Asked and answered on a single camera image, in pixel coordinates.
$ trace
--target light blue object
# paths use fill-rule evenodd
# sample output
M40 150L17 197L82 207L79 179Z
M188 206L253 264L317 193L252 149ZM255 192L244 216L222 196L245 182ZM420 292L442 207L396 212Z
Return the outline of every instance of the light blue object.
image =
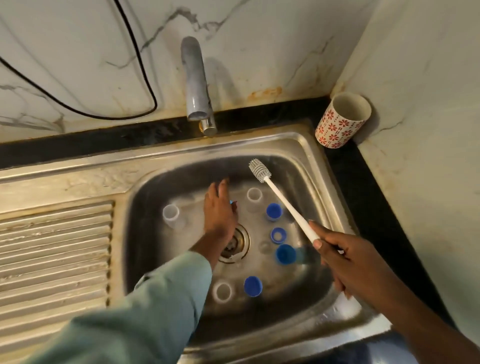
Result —
M275 235L278 234L281 235L280 239L275 239ZM272 239L275 244L282 244L287 239L287 232L282 228L273 228L272 232L270 233L270 239Z
M266 217L267 220L277 221L282 216L282 206L279 204L269 204L267 206Z
M243 284L243 290L250 297L257 297L260 293L262 293L262 289L262 281L256 276L248 277Z
M276 261L284 266L297 260L297 252L288 244L281 244L275 252Z
M119 304L78 316L24 364L174 364L202 314L210 263L185 252L146 274Z

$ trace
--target ridged drainboard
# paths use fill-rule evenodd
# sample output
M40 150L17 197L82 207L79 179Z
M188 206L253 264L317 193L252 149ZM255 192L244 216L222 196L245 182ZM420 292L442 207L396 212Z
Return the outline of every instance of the ridged drainboard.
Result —
M113 201L0 220L0 363L108 304Z

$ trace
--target light green sleeve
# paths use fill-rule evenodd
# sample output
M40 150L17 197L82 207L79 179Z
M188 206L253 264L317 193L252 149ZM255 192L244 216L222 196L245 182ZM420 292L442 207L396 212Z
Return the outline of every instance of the light green sleeve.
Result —
M26 363L176 363L197 327L211 280L208 261L185 252L143 277L119 306L74 318Z

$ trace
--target brush bristles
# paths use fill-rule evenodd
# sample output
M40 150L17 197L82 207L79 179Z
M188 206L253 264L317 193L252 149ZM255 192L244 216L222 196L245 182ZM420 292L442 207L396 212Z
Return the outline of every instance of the brush bristles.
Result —
M265 167L265 164L263 164L261 161L259 161L257 158L252 160L249 165L250 170L252 171L253 175L261 182L265 182L265 178L268 177L270 178L272 174L270 171Z

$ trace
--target faucet spout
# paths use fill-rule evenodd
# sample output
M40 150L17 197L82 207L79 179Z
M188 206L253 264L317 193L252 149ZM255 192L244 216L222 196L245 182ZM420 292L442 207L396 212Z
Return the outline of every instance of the faucet spout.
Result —
M192 36L181 41L181 63L186 73L187 119L200 121L202 132L207 135L216 133L212 104L208 95L204 61L200 43Z

